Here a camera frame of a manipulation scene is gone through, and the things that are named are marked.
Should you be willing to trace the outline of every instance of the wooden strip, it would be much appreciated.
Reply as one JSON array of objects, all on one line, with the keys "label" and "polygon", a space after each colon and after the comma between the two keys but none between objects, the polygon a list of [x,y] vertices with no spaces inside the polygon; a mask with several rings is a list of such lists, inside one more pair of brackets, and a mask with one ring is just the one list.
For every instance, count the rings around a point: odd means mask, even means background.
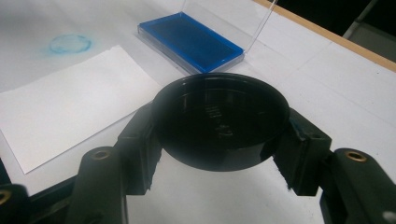
[{"label": "wooden strip", "polygon": [[[254,0],[254,1],[259,3],[262,6],[265,6],[265,7],[269,7],[271,5],[271,3],[268,2],[267,0]],[[287,11],[283,7],[275,6],[274,12],[278,13],[279,15],[281,15],[285,18],[288,18],[291,21],[294,21],[294,22],[308,28],[309,30],[311,30],[319,35],[322,35],[322,36],[330,39],[332,42],[337,43],[337,44],[343,46],[344,48],[352,50],[353,52],[359,54],[360,56],[362,56],[374,63],[377,63],[383,67],[388,68],[389,70],[391,70],[393,72],[396,72],[396,63],[387,59],[387,58],[382,57],[381,55],[378,55],[368,49],[365,49],[364,47],[359,46],[359,45],[341,37],[340,35],[336,35],[330,31],[314,24],[311,21],[308,21],[308,20],[306,20],[306,19],[304,19],[290,11]]]}]

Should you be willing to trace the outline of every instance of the white table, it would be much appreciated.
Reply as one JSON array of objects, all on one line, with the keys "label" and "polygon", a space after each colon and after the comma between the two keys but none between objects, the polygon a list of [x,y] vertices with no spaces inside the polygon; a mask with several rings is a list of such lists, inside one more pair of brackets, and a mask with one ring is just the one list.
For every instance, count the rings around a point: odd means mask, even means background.
[{"label": "white table", "polygon": [[[137,37],[134,1],[0,0],[0,92],[121,45],[157,82],[186,76]],[[91,50],[53,57],[59,34],[84,34]],[[290,107],[332,138],[331,150],[372,155],[396,181],[396,74],[302,25],[273,13],[245,60],[228,72],[259,78],[281,91]],[[24,175],[3,136],[0,156],[13,183],[35,194],[78,171],[88,150],[113,146],[132,117],[122,119]],[[128,196],[130,223],[323,223],[317,197],[297,197],[270,159],[232,173],[181,164],[165,152],[151,191]]]}]

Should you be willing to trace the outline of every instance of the blue circular stamp mark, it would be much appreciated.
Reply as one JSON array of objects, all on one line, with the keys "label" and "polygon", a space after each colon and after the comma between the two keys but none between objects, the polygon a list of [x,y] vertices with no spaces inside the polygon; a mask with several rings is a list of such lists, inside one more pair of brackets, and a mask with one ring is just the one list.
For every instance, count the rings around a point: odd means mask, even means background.
[{"label": "blue circular stamp mark", "polygon": [[49,50],[56,54],[75,54],[90,49],[92,42],[83,35],[60,35],[52,39]]}]

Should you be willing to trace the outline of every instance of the sheet of paper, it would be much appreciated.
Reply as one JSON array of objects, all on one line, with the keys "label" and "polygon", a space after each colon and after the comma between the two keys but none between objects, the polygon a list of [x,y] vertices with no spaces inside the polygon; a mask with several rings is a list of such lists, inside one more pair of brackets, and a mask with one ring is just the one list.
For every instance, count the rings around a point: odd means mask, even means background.
[{"label": "sheet of paper", "polygon": [[0,94],[0,128],[26,174],[150,102],[161,89],[120,47]]}]

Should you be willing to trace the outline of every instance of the plastic box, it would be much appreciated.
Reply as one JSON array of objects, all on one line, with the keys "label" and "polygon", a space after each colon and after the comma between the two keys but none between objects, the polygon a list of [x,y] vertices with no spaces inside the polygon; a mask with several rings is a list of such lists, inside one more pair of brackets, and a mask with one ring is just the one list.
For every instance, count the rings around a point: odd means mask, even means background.
[{"label": "plastic box", "polygon": [[264,7],[251,0],[153,1],[150,7],[158,17],[142,21],[138,33],[190,74],[222,72],[243,61],[275,3]]}]

